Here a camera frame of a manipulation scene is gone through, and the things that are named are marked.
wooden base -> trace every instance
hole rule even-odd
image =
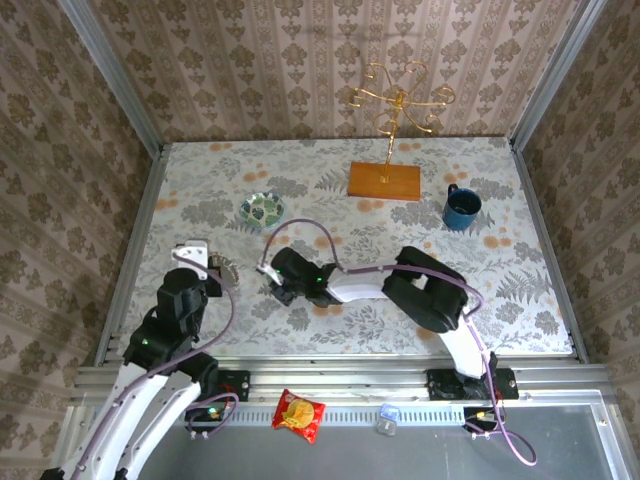
[[[347,193],[351,197],[420,201],[420,167],[389,165],[389,183],[382,183],[384,164],[352,162]]]

cable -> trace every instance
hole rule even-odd
[[[89,443],[87,444],[87,448],[85,449],[84,454],[82,455],[82,457],[80,457],[80,461],[76,464],[76,468],[74,469],[73,474],[71,475],[71,480],[77,480],[78,477],[80,476],[80,474],[86,469],[86,465],[85,464],[87,463],[87,460],[93,454],[93,451],[95,450],[98,441],[102,438],[104,430],[107,428],[107,425],[109,424],[109,421],[116,414],[118,407],[120,407],[123,404],[124,400],[130,394],[132,394],[131,392],[138,385],[140,385],[140,383],[142,383],[145,378],[151,378],[154,375],[157,375],[157,374],[167,370],[168,368],[174,367],[174,366],[178,365],[179,363],[182,363],[185,360],[188,360],[189,358],[194,357],[194,356],[198,355],[199,353],[205,351],[211,345],[213,345],[214,343],[218,342],[227,333],[227,331],[231,327],[231,324],[233,323],[233,320],[234,320],[235,315],[236,315],[236,301],[235,301],[235,297],[233,296],[233,293],[231,291],[231,288],[229,288],[229,286],[227,286],[227,284],[222,280],[222,278],[220,278],[213,270],[209,270],[208,268],[203,267],[202,265],[200,265],[197,262],[194,262],[193,260],[190,260],[188,258],[179,257],[175,253],[173,254],[173,258],[176,259],[176,260],[179,260],[181,262],[184,262],[184,263],[186,263],[188,265],[191,265],[192,267],[195,267],[195,268],[197,268],[199,270],[202,270],[203,272],[206,272],[207,275],[209,275],[212,279],[214,279],[216,282],[218,282],[220,284],[220,286],[222,287],[222,290],[229,296],[229,301],[231,303],[231,315],[229,315],[229,321],[224,326],[222,331],[218,335],[216,335],[212,340],[209,340],[208,342],[204,343],[202,346],[200,346],[200,347],[198,347],[198,348],[196,348],[194,350],[191,350],[190,352],[187,352],[187,353],[185,353],[184,355],[182,355],[180,357],[176,357],[173,360],[171,360],[171,361],[169,361],[169,362],[167,362],[167,363],[165,363],[163,365],[160,365],[160,366],[148,371],[144,375],[141,375],[140,377],[136,378],[133,382],[131,382],[122,391],[122,393],[120,395],[118,395],[118,397],[116,397],[116,399],[113,401],[113,403],[111,405],[111,408],[106,413],[106,415],[103,417],[103,419],[99,423],[99,425],[96,427],[96,431],[93,434],[93,436],[91,437],[91,439],[89,440]]]
[[[485,430],[482,430],[480,427],[478,427],[477,425],[474,425],[473,423],[470,422],[466,422],[465,426],[469,427],[470,429],[474,430],[478,435],[487,435],[487,436],[491,436],[491,435],[505,435],[506,438],[509,437],[515,437],[518,440],[520,440],[522,443],[524,443],[524,445],[529,449],[529,451],[531,452],[531,455],[533,457],[533,460],[531,460],[532,465],[528,465],[530,467],[533,467],[537,462],[538,462],[538,457],[536,455],[536,451],[533,448],[533,445],[531,445],[526,438],[524,438],[522,435],[520,435],[519,433],[516,432],[512,432],[511,430],[506,430],[506,434],[503,434],[500,430],[494,430],[492,432],[487,432]]]
[[[238,402],[240,402],[240,399],[238,398],[238,395],[236,395],[233,392],[227,392],[227,393],[220,393],[218,395],[214,395],[213,397],[207,398],[206,400],[202,400],[201,402],[198,403],[194,403],[192,405],[190,405],[185,412],[188,412],[190,410],[195,410],[196,408],[201,408],[204,407],[205,405],[209,405],[213,402],[217,402],[218,400],[222,400],[223,398],[226,398],[227,400],[229,398],[233,399],[233,405],[231,406],[231,411],[229,413],[227,413],[227,407],[226,407],[226,403],[225,403],[225,409],[224,409],[224,418],[222,419],[222,421],[211,431],[211,433],[208,434],[209,438],[212,435],[215,435],[216,433],[218,433],[220,431],[220,429],[222,427],[224,427],[225,423],[227,423],[229,421],[229,419],[231,418],[231,416],[234,414],[234,412],[236,411],[236,408],[238,408]],[[190,418],[189,421],[187,422],[187,430],[189,431],[189,433],[191,433],[192,431],[192,424],[193,424],[193,419]]]
[[[315,220],[311,220],[311,219],[307,219],[307,218],[289,220],[289,221],[283,223],[282,225],[280,225],[280,227],[278,227],[276,230],[274,230],[274,232],[271,234],[271,236],[267,240],[267,244],[265,245],[264,252],[262,254],[261,266],[264,266],[265,260],[267,258],[267,253],[269,251],[269,247],[271,246],[271,243],[273,242],[273,239],[275,238],[275,236],[278,234],[278,232],[280,232],[280,230],[282,230],[287,225],[291,225],[292,223],[309,223],[311,225],[314,225],[315,227],[318,227],[320,230],[322,230],[322,232],[326,235],[327,239],[329,240],[329,245],[331,246],[331,252],[333,253],[333,259],[334,259],[334,262],[336,264],[336,268],[338,268],[343,273],[361,274],[361,273],[371,273],[371,272],[376,272],[376,271],[381,271],[381,270],[382,271],[384,271],[384,270],[404,270],[404,271],[409,271],[409,272],[416,272],[416,273],[421,273],[423,275],[440,278],[441,280],[445,280],[445,281],[451,283],[452,285],[455,285],[456,287],[459,287],[459,288],[465,290],[466,292],[471,293],[472,295],[474,295],[476,297],[476,299],[477,299],[476,305],[468,313],[466,313],[466,314],[463,313],[462,314],[462,318],[464,320],[465,325],[467,326],[467,328],[471,332],[471,336],[473,337],[476,345],[478,346],[478,350],[480,350],[480,357],[482,358],[482,362],[484,364],[485,372],[487,373],[486,378],[487,378],[487,383],[488,383],[488,388],[489,388],[489,394],[490,394],[490,397],[491,397],[491,403],[493,405],[493,409],[494,409],[494,411],[496,413],[496,418],[497,418],[497,423],[498,423],[498,428],[499,428],[499,431],[496,430],[494,432],[489,432],[489,433],[490,434],[502,433],[504,435],[505,441],[507,442],[507,445],[511,449],[512,453],[523,464],[525,464],[525,465],[527,465],[529,467],[533,467],[538,462],[538,457],[536,455],[535,450],[531,446],[531,444],[529,442],[527,442],[524,439],[524,437],[522,437],[521,435],[507,430],[505,425],[504,425],[504,421],[502,419],[502,415],[500,415],[500,407],[498,405],[498,401],[496,400],[495,388],[494,388],[494,385],[493,385],[493,379],[491,378],[491,368],[489,366],[489,361],[487,360],[487,355],[489,354],[489,352],[486,350],[486,347],[484,346],[484,343],[480,339],[480,336],[478,335],[478,332],[476,331],[473,323],[471,322],[471,316],[474,315],[477,311],[479,311],[484,305],[484,298],[482,297],[482,294],[480,292],[478,292],[476,289],[470,287],[465,282],[458,280],[457,278],[453,278],[453,277],[451,277],[451,276],[449,276],[447,274],[444,274],[444,273],[441,273],[441,272],[437,272],[437,271],[431,270],[429,268],[414,267],[413,265],[385,265],[383,267],[376,266],[376,267],[357,268],[357,269],[353,269],[353,270],[346,269],[340,264],[340,262],[338,260],[338,254],[336,252],[335,243],[334,243],[333,238],[331,237],[331,234],[329,233],[329,231],[324,226],[322,226],[320,223],[316,222]],[[527,460],[526,458],[524,458],[522,456],[522,454],[518,451],[518,449],[515,447],[515,445],[511,441],[511,438],[510,438],[511,436],[515,436],[516,438],[519,438],[520,440],[522,440],[522,442],[531,451],[531,454],[533,456],[532,460]]]

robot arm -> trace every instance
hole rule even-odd
[[[395,263],[426,268],[465,282],[458,272],[414,247],[404,247]],[[440,336],[461,376],[479,380],[486,373],[470,329],[459,324],[462,309],[468,301],[467,294],[446,280],[406,270],[389,273],[382,266],[369,273],[344,273],[335,264],[318,267],[288,247],[275,255],[271,270],[278,276],[277,279],[272,276],[271,291],[287,306],[298,296],[304,296],[319,307],[388,298],[418,325]]]
[[[124,364],[91,430],[75,454],[60,468],[45,471],[43,480],[138,478],[149,455],[185,409],[217,392],[218,362],[199,353],[144,378],[124,397],[121,394],[151,370],[191,351],[208,297],[221,295],[219,285],[207,284],[192,269],[176,268],[165,275],[157,306],[131,335]],[[108,412],[111,416],[103,422]],[[91,442],[89,457],[77,472]]]

blue mug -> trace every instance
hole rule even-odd
[[[449,185],[442,220],[451,230],[464,230],[473,223],[481,207],[482,200],[477,193],[466,188],[458,188],[452,183]]]

green patterned bowl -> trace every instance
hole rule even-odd
[[[240,206],[240,217],[253,228],[269,228],[280,221],[284,203],[273,192],[249,195]]]

